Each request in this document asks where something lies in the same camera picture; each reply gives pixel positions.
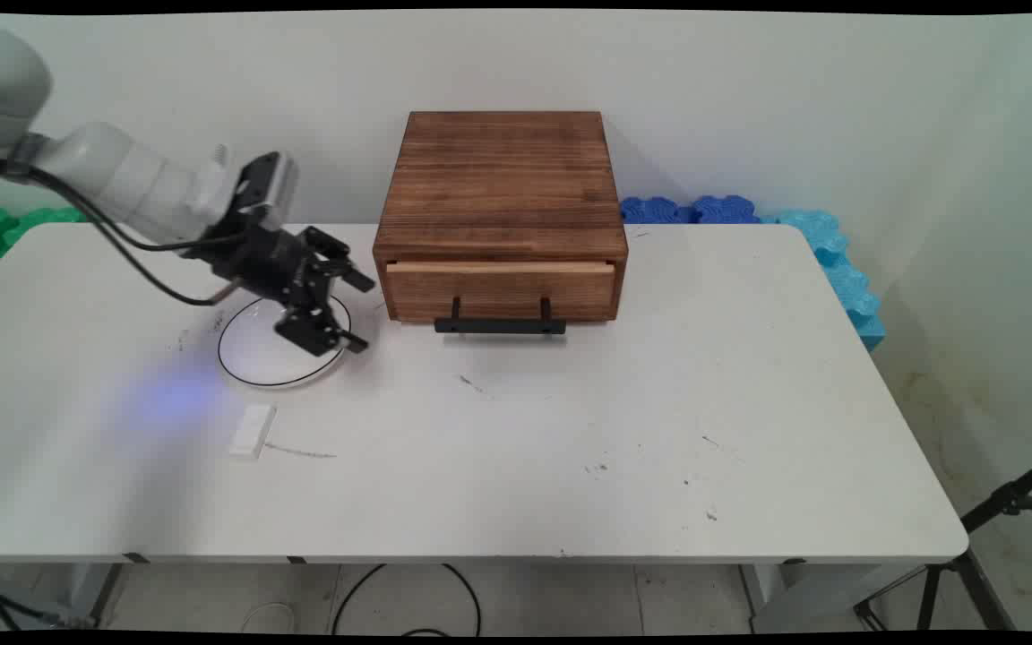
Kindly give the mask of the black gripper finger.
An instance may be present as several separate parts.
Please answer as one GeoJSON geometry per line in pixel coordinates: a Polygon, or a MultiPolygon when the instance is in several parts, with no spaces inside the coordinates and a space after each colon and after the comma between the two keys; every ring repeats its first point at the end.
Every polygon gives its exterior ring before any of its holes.
{"type": "Polygon", "coordinates": [[[332,351],[351,351],[361,354],[370,346],[369,341],[355,332],[355,317],[336,297],[327,302],[311,301],[299,305],[290,299],[279,299],[282,314],[275,322],[275,333],[295,344],[315,357],[332,351]]]}
{"type": "Polygon", "coordinates": [[[361,272],[349,258],[349,246],[335,236],[319,228],[305,228],[303,241],[310,249],[311,273],[340,279],[361,293],[368,293],[376,286],[369,275],[361,272]]]}

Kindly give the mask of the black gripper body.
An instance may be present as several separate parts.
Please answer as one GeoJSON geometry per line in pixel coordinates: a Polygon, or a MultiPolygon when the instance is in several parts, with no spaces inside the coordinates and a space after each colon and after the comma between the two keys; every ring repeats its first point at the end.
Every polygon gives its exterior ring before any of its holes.
{"type": "Polygon", "coordinates": [[[321,231],[270,229],[257,217],[228,215],[201,240],[185,246],[187,260],[205,262],[226,281],[201,307],[218,305],[238,290],[285,307],[321,307],[321,231]]]}

